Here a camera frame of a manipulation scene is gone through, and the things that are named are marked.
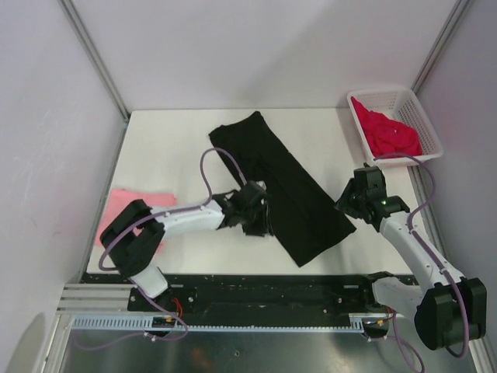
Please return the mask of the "black t shirt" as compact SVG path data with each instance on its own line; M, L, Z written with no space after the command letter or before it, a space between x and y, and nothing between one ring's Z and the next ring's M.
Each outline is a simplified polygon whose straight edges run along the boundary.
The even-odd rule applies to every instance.
M302 267L352 235L356 228L335 201L269 129L259 111L209 133L211 144L227 151L247 180L264 182L272 233Z

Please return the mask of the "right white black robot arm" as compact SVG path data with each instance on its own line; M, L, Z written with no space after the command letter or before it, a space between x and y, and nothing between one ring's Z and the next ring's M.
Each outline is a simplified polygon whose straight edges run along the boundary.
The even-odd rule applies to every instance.
M397 250L415 277L407 285L393 274L373 275L360 289L358 302L368 312L381 306L413 322L419 339L430 350L466 345L486 334L487 289L481 280L466 278L414 225L408 205L390 196L376 166L355 169L336 208L372 225Z

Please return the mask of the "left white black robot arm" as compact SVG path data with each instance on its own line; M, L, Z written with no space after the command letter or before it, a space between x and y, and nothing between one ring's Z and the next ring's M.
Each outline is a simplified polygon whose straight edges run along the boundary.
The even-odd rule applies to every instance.
M246 235L272 233L264 183L248 181L241 189L214 194L202 204L157 208L142 199L131 201L101 233L104 257L113 269L144 292L154 310L170 305L172 292L160 269L152 263L159 245L166 239L198 231L242 227Z

